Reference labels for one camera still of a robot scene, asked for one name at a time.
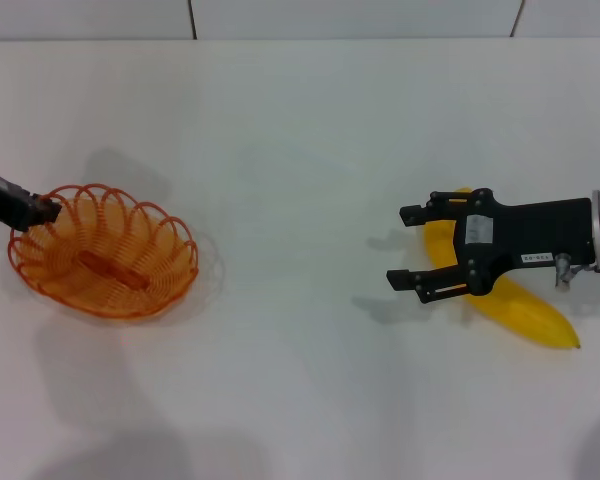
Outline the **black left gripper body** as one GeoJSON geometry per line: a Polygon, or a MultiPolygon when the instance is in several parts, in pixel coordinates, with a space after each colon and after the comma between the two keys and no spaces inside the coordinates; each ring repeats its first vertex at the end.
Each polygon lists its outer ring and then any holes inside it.
{"type": "Polygon", "coordinates": [[[22,187],[0,177],[0,223],[27,232],[32,225],[33,197],[22,187]]]}

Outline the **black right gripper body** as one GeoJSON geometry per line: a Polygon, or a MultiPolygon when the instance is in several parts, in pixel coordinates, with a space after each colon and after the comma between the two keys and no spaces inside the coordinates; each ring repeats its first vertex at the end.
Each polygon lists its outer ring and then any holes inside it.
{"type": "Polygon", "coordinates": [[[452,205],[460,208],[453,245],[465,293],[484,296],[502,275],[554,267],[560,256],[595,263],[588,198],[509,206],[478,189],[454,194],[452,205]]]}

